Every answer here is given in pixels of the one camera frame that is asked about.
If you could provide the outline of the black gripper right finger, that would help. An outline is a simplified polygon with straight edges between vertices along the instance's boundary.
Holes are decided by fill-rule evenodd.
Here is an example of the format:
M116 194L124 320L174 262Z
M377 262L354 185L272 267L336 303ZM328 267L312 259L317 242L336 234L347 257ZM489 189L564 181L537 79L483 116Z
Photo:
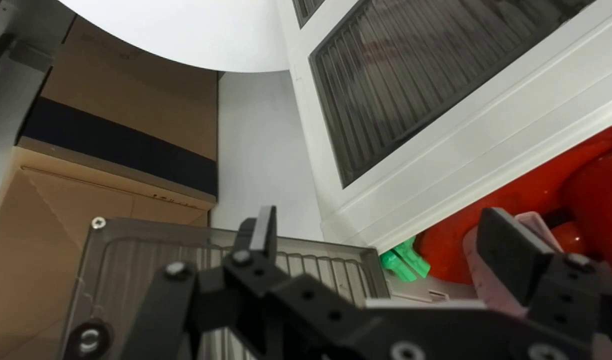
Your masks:
M537 217L487 208L477 226L477 291L493 307L596 307L590 257L567 252Z

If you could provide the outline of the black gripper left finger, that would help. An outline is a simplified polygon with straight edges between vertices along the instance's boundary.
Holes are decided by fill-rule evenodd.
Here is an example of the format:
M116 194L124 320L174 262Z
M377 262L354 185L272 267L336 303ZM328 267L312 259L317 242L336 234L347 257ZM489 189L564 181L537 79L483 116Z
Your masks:
M274 272L277 247L277 208L262 206L257 217L247 217L241 223L233 252L224 257L224 269L230 276L268 276Z

